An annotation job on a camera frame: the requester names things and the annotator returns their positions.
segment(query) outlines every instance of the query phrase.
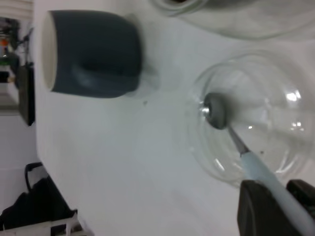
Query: metal spoon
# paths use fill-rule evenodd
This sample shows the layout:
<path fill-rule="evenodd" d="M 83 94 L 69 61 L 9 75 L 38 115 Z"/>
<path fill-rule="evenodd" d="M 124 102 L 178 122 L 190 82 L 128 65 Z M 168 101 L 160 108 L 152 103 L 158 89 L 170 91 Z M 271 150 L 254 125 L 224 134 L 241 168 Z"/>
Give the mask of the metal spoon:
<path fill-rule="evenodd" d="M 229 135 L 240 153 L 243 169 L 248 179 L 263 183 L 272 193 L 291 224 L 303 236 L 315 235 L 315 223 L 306 210 L 287 192 L 268 167 L 253 153 L 229 125 L 228 110 L 224 96 L 209 93 L 203 103 L 202 112 L 207 122 L 215 129 L 228 129 Z"/>

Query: white table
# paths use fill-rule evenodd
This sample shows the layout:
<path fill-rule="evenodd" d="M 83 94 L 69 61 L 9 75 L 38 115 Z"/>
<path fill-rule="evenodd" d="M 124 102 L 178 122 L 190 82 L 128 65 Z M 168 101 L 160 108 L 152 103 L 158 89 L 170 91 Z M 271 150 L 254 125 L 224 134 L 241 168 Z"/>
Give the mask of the white table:
<path fill-rule="evenodd" d="M 50 9 L 103 10 L 136 20 L 145 50 L 140 89 L 115 99 L 48 92 L 39 29 Z M 204 69 L 248 43 L 162 17 L 147 0 L 36 0 L 34 24 L 38 155 L 95 235 L 238 235 L 239 191 L 210 178 L 189 153 L 184 105 Z M 282 44 L 315 53 L 312 41 Z M 315 184 L 308 170 L 301 176 Z"/>

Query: mug handle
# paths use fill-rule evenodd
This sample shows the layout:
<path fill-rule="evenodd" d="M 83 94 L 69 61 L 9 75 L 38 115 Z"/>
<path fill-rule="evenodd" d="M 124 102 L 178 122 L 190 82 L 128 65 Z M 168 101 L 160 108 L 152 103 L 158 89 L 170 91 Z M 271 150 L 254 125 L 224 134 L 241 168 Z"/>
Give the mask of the mug handle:
<path fill-rule="evenodd" d="M 79 65 L 73 65 L 72 73 L 82 87 L 109 93 L 135 91 L 139 84 L 138 76 L 115 75 L 107 71 L 93 71 Z"/>

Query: dark blue mug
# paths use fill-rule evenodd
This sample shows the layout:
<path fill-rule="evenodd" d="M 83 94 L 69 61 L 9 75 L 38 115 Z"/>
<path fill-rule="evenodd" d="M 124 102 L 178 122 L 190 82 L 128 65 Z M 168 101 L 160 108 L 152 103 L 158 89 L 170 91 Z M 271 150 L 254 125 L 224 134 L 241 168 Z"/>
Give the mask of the dark blue mug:
<path fill-rule="evenodd" d="M 49 90 L 113 98 L 139 85 L 141 46 L 135 26 L 107 12 L 47 12 L 42 66 Z"/>

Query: glass bowl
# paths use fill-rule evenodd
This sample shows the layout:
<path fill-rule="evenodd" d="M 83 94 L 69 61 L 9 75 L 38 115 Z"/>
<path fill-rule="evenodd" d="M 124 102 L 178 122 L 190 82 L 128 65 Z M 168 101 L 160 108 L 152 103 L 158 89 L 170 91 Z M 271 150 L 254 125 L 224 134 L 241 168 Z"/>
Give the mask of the glass bowl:
<path fill-rule="evenodd" d="M 179 15 L 205 30 L 241 39 L 265 39 L 311 25 L 313 0 L 150 0 L 163 14 Z"/>
<path fill-rule="evenodd" d="M 239 186 L 240 154 L 227 130 L 211 127 L 202 111 L 210 92 L 226 99 L 230 125 L 282 182 L 313 151 L 314 103 L 299 68 L 266 51 L 246 52 L 204 71 L 186 104 L 189 148 L 212 177 Z"/>

